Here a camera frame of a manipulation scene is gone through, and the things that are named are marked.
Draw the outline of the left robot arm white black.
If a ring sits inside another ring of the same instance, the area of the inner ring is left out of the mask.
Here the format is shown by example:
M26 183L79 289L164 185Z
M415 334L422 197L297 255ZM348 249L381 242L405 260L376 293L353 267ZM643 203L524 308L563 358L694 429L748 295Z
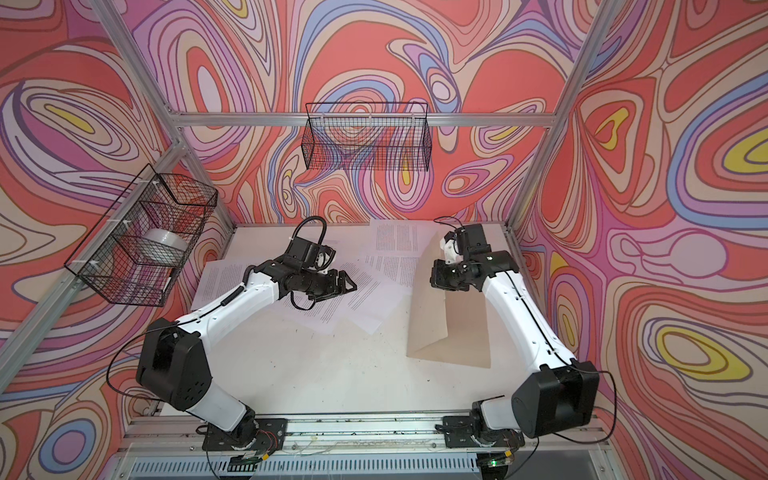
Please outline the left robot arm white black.
M296 292L315 305L356 290L343 270L295 268L277 260L250 265L241 282L212 303L175 321L161 318L150 325L136 381L160 401L243 445L257 436L255 413L214 381L208 362L213 347L259 311L284 297L293 299Z

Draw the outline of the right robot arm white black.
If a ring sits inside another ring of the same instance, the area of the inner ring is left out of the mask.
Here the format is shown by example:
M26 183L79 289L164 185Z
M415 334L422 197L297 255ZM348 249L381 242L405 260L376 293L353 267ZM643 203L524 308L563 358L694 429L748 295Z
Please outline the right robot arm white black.
M430 285L481 292L517 348L523 381L510 395L478 403L484 427L537 438L590 423L600 374L592 362L578 361L552 330L508 253L480 254L459 263L438 259Z

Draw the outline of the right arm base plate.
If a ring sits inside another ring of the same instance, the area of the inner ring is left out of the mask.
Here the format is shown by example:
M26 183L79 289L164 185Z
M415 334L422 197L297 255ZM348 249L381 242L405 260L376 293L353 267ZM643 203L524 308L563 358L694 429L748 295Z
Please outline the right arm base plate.
M448 448L505 448L515 452L526 443L520 431L491 429L477 410L463 415L443 416L434 429L443 435Z

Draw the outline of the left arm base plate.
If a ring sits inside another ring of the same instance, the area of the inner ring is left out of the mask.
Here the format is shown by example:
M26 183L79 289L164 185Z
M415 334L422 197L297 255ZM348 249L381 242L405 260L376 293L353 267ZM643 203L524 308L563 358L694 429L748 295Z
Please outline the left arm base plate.
M246 414L229 432L207 424L202 449L206 452L274 453L283 448L287 426L287 418L256 417L251 414Z

